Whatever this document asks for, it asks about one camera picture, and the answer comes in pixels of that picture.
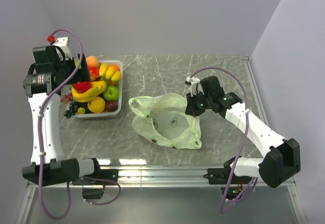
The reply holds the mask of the shiny red fake apple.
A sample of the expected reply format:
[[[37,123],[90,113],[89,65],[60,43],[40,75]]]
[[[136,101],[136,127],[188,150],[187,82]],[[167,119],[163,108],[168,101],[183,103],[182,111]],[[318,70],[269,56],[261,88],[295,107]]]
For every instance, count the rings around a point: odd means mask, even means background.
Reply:
[[[72,87],[79,93],[85,93],[92,88],[92,85],[90,81],[86,81],[74,83],[72,84]]]

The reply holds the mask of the pale green avocado plastic bag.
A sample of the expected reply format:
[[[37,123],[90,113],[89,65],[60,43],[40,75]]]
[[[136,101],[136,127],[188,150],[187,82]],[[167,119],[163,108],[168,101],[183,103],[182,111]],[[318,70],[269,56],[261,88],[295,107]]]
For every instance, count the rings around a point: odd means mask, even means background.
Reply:
[[[201,149],[200,119],[185,114],[187,100],[175,93],[130,98],[132,128],[149,142],[173,149]]]

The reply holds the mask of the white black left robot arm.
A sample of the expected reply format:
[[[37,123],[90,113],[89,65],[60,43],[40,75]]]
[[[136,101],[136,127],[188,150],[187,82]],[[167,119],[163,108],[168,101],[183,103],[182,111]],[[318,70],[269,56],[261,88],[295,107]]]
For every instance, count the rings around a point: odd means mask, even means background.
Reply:
[[[66,159],[59,133],[61,84],[90,79],[83,58],[76,74],[75,61],[68,45],[35,47],[35,62],[30,66],[23,88],[32,113],[33,150],[30,166],[22,169],[24,179],[42,186],[76,181],[84,177],[90,184],[102,179],[96,158]]]

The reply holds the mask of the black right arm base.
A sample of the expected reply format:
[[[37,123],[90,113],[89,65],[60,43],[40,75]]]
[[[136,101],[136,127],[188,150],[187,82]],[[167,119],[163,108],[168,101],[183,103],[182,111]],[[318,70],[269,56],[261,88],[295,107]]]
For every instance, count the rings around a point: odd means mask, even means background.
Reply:
[[[226,185],[229,174],[225,168],[208,168],[207,174],[203,175],[203,177],[208,180],[210,185]],[[248,184],[251,180],[251,177],[237,177],[233,175],[231,179],[231,185],[233,185],[233,187],[229,187],[226,199],[233,200],[243,190],[244,185]]]

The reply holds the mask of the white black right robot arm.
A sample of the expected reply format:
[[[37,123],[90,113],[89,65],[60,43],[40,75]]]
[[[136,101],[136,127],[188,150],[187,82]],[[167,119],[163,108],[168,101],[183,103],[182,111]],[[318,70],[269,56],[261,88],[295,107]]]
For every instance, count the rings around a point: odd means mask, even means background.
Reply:
[[[224,163],[222,178],[235,183],[241,177],[261,178],[276,188],[301,170],[300,145],[294,138],[286,139],[270,129],[233,92],[225,93],[215,76],[205,79],[187,77],[190,86],[186,95],[185,114],[197,117],[212,110],[247,136],[262,155],[261,158],[231,159]]]

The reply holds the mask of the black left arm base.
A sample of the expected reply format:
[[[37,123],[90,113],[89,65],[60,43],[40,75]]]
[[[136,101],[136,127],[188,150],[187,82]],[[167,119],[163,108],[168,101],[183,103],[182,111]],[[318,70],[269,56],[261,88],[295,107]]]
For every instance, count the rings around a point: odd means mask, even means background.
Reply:
[[[104,169],[99,176],[94,176],[96,180],[89,178],[79,178],[72,182],[72,186],[82,187],[82,197],[86,200],[100,200],[104,196],[107,186],[117,186],[119,171],[117,169]]]

